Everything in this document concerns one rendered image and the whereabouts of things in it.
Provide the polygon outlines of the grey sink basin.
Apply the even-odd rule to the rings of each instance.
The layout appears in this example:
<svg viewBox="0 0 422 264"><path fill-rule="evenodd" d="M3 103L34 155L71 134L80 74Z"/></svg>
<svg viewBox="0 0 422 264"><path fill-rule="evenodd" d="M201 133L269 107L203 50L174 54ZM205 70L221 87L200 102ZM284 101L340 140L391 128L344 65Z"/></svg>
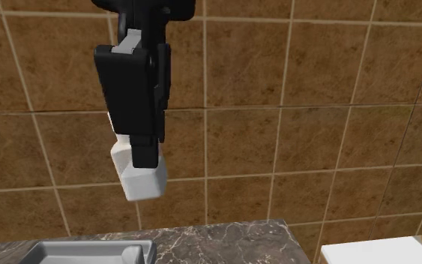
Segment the grey sink basin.
<svg viewBox="0 0 422 264"><path fill-rule="evenodd" d="M42 241L18 264L155 264L152 240Z"/></svg>

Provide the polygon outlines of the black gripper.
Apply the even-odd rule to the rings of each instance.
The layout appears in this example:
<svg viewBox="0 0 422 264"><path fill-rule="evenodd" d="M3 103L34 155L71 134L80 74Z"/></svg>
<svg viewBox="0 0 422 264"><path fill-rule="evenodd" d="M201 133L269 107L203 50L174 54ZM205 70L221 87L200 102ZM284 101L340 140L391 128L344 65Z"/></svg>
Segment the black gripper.
<svg viewBox="0 0 422 264"><path fill-rule="evenodd" d="M118 14L120 44L99 45L94 49L94 63L112 129L118 144L127 150L127 162L138 169L154 169L158 165L158 141L165 140L165 110L171 86L171 47L165 43L166 25L169 21L191 20L196 0L91 2ZM149 52L140 47L140 41L142 47L159 44L155 92L150 78Z"/></svg>

